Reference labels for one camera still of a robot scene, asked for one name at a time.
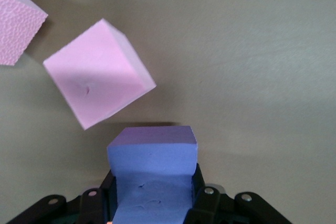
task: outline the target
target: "pink foam cube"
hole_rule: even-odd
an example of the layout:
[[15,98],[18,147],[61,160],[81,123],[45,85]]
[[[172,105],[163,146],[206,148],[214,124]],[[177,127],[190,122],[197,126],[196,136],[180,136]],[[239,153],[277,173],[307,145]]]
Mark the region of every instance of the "pink foam cube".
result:
[[0,64],[13,66],[47,14],[31,0],[0,0]]
[[156,86],[126,36],[104,19],[44,66],[85,130]]

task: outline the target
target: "blue foam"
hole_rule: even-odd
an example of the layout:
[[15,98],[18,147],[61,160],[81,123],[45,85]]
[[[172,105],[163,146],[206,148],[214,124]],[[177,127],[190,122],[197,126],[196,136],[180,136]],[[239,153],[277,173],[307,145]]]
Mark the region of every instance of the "blue foam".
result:
[[117,178],[113,224],[181,224],[192,207],[197,163],[191,128],[126,128],[119,136],[108,146]]

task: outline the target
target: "foam cube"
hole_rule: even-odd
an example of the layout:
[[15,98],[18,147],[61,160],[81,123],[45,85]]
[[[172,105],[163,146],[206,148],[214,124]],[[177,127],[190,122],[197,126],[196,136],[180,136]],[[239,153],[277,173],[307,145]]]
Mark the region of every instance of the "foam cube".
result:
[[156,86],[126,36],[104,19],[44,66],[85,130]]
[[13,66],[47,14],[31,0],[0,0],[0,64]]
[[117,179],[113,224],[183,223],[197,165],[189,126],[126,128],[107,151]]

